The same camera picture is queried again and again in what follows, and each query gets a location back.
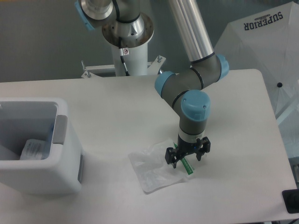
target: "light blue joint cap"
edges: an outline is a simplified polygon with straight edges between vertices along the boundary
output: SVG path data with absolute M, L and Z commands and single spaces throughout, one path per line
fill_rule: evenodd
M 163 72 L 162 74 L 160 74 L 158 76 L 158 78 L 156 79 L 155 81 L 155 89 L 156 91 L 159 93 L 159 95 L 162 97 L 162 89 L 163 89 L 163 86 L 164 84 L 166 83 L 167 79 L 175 74 L 172 72 L 172 71 L 166 71 L 166 72 Z
M 84 25 L 85 25 L 85 27 L 87 28 L 87 30 L 88 31 L 94 30 L 94 27 L 90 24 L 90 22 L 86 19 L 84 13 L 82 12 L 82 9 L 81 9 L 81 7 L 79 5 L 79 1 L 75 2 L 75 7 L 76 7 L 76 9 L 77 9 L 77 11 L 78 11 L 78 13 L 79 13 L 79 15 L 80 15 L 80 17 L 81 17 Z
M 201 122 L 210 116 L 211 101 L 205 92 L 190 90 L 186 92 L 181 101 L 183 114 L 190 120 Z
M 223 55 L 217 55 L 217 57 L 220 60 L 220 64 L 221 64 L 221 75 L 220 75 L 220 79 L 224 78 L 228 72 L 229 72 L 229 64 L 228 61 L 225 59 L 225 57 Z

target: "table surface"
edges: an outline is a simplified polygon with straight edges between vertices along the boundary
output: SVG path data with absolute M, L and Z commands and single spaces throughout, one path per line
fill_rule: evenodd
M 211 98 L 211 152 L 186 182 L 142 191 L 128 154 L 177 139 L 179 117 L 154 89 L 155 76 L 0 83 L 2 97 L 61 97 L 85 154 L 82 190 L 21 194 L 0 184 L 2 224 L 203 223 L 295 219 L 281 192 L 296 188 L 257 70 L 230 71 Z

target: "umbrella canopy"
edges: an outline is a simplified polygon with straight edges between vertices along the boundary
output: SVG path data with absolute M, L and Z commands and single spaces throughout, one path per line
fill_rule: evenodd
M 231 69 L 260 70 L 273 111 L 279 113 L 298 88 L 299 5 L 290 2 L 229 23 L 215 52 L 226 57 Z M 298 110 L 279 128 L 289 157 L 299 156 Z

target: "white plastic container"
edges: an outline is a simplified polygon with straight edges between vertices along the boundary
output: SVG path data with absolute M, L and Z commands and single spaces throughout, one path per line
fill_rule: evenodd
M 44 160 L 19 160 L 28 139 L 47 140 Z M 59 98 L 0 98 L 0 182 L 30 194 L 64 194 L 81 189 L 83 148 Z

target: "clear plastic bag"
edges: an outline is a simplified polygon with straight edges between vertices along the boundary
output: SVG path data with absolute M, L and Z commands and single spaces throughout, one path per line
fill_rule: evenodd
M 183 182 L 188 176 L 181 162 L 176 169 L 166 163 L 165 152 L 168 147 L 174 147 L 171 139 L 128 155 L 145 194 Z

